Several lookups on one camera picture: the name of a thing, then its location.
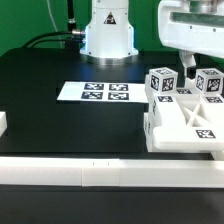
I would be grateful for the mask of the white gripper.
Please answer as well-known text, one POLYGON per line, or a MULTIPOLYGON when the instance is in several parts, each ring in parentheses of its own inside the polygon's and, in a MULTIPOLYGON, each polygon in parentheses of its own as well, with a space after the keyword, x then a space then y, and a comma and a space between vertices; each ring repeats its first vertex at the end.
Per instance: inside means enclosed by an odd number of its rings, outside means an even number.
POLYGON ((164 46, 180 50, 184 76, 194 79, 194 53, 224 59, 224 0, 161 0, 158 32, 164 46))

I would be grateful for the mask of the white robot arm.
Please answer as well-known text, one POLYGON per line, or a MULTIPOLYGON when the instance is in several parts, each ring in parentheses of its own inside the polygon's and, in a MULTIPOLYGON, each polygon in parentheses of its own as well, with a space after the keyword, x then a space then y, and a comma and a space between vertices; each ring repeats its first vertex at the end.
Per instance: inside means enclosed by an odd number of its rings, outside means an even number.
MULTIPOLYGON (((83 59, 120 65, 138 56, 128 9, 129 0, 92 0, 83 59)), ((159 39, 179 51, 184 68, 196 65, 196 53, 224 59, 224 0, 160 0, 157 12, 159 39)))

